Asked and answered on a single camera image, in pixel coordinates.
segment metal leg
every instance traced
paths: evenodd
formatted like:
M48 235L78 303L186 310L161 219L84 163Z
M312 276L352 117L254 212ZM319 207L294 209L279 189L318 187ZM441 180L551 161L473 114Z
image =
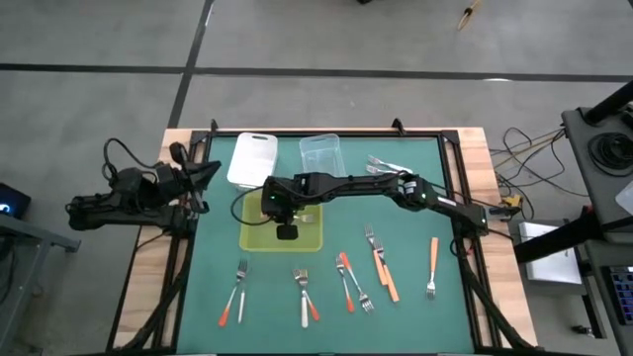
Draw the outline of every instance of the metal leg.
M595 294L593 289L591 288L591 283L588 278L588 276L591 276L593 274L593 269L587 261L583 260L583 257L581 256L581 249L581 246L574 248L574 253L576 254L578 270L581 273L583 286L585 286L586 290L586 292L583 294L583 305L585 305L585 311L587 312L589 327L581 328L580 325L577 325L578 329L575 331L577 333L583 333L587 336L603 339L606 338L606 330L604 329L604 324L602 323L602 318L600 317L600 312L597 308L597 303L595 302Z
M526 263L572 248L589 239L602 238L600 223L594 212L586 213L542 236L514 246L518 263Z
M42 243L50 243L51 245L63 247L66 252L77 252L81 244L80 240L64 237L43 228L33 226L30 223L0 214L0 231L2 230L37 238L41 240Z

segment concrete floor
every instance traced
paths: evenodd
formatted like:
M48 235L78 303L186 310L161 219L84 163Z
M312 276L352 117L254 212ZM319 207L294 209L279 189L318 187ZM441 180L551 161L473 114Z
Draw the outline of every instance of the concrete floor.
M203 0L0 3L0 62L185 64ZM489 0L469 27L454 28L467 0L217 0L198 66L630 74L633 11L624 0ZM29 221L83 241L55 251L20 340L64 355L104 349L136 230L67 226L72 196L106 191L102 144L117 136L144 161L157 157L180 75L0 72L0 181L34 197ZM501 147L509 127L542 134L560 113L591 106L621 83L194 76L179 127L374 127L486 129ZM555 181L583 193L569 145ZM121 166L132 164L115 155ZM558 165L545 153L542 174ZM524 175L516 181L533 179ZM585 198L551 186L525 189L541 219L575 217ZM579 297L526 287L540 344L548 350L617 355L613 338L574 335L587 323Z

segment wire bundle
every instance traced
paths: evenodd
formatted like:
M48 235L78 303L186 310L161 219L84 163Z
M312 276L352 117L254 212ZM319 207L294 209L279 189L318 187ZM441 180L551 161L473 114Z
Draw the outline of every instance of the wire bundle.
M626 177L633 173L633 141L626 134L598 134L588 142L588 153L604 174Z
M525 141L514 144L512 146L510 146L507 142L508 136L511 133L517 133L520 134L521 136L523 136L525 138ZM527 194L525 194L525 192L521 189L524 187L530 187L530 186L534 186L536 184L539 183L547 183L553 187L555 187L558 190L561 190L567 194L571 194L574 196L578 196L578 197L587 197L588 195L586 194L582 194L582 193L577 193L574 191L571 191L565 187L562 187L561 185L554 183L552 181L553 178L556 178L558 176L560 176L561 174L565 173L566 171L566 167L565 164L563 164L563 162L561 161L561 159L559 158L558 154L556 153L556 149L554 146L554 143L556 143L556 141L558 141L559 139L561 139L563 136L565 135L565 130L564 129L557 129L557 130L553 130L550 131L548 133L544 133L541 134L535 138L530 137L529 135L527 135L526 133L524 133L522 130L518 129L518 128L509 128L505 131L505 133L503 134L503 146L504 149L491 149L491 155L495 156L498 154L509 154L509 157L505 160L503 160L502 162L498 163L495 165L495 170L496 170L496 175L497 175L497 183L501 188L505 188L506 189L506 195L511 195L512 190L516 190L518 191L522 196L524 201L527 203L527 205L530 208L530 213L527 216L525 214L524 211L521 211L521 214L523 215L523 218L526 220L532 220L534 219L536 213L534 210L534 206L532 204L532 202L530 201L529 197L527 196ZM520 148L518 150L514 150L515 148L518 148L520 146L523 146L527 144L527 147L523 147ZM543 176L537 172L535 172L533 169L531 169L530 167L527 166L527 163L530 161L530 159L533 159L535 156L537 156L539 153L541 153L543 150L545 150L546 148L550 148L550 151L552 152L552 156L554 157L554 159L557 161L557 163L560 166L560 170L554 174L551 174L549 176ZM524 153L531 153L527 156L527 158L525 158L524 160L520 160L518 158L519 155L524 154ZM506 164L508 161L515 161L519 164L518 166L518 170L509 177L505 177L502 173L499 173L497 170L504 164ZM513 179L517 178L521 171L525 169L528 173L530 173L531 175L537 177L538 179L536 181L533 182L529 182L529 183L520 183L520 184L515 184L513 182L511 182Z

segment yellow tray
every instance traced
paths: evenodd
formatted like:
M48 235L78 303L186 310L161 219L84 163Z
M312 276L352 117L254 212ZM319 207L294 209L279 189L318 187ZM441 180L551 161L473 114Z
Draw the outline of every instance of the yellow tray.
M323 246L323 206L307 206L298 217L311 216L310 222L295 220L299 237L295 240L277 238L277 224L260 226L243 224L239 231L239 247L250 252L318 252ZM261 215L261 193L253 192L244 198L242 216L245 222L258 222Z

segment green tabletop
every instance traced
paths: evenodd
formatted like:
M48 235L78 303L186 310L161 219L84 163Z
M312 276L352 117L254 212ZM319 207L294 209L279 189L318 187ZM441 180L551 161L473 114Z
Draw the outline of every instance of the green tabletop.
M473 352L457 259L450 253L450 220L437 213L411 213L385 197L338 198L323 206L323 246L315 253L245 252L240 224L229 205L238 194L226 179L236 137L215 137L211 159L224 166L205 194L211 211L200 216L178 353L424 353ZM341 138L347 174L364 175L367 154L413 169L443 184L435 138ZM302 171L298 138L280 138L276 176ZM235 207L241 212L241 204ZM380 285L363 226L371 223L385 246L400 294L394 304ZM439 237L436 298L425 297L429 244ZM335 256L345 251L375 310L366 314L347 277L356 312L346 308ZM242 324L235 296L226 327L218 326L240 257L249 261ZM292 269L309 271L308 291L320 313L301 328L301 296Z

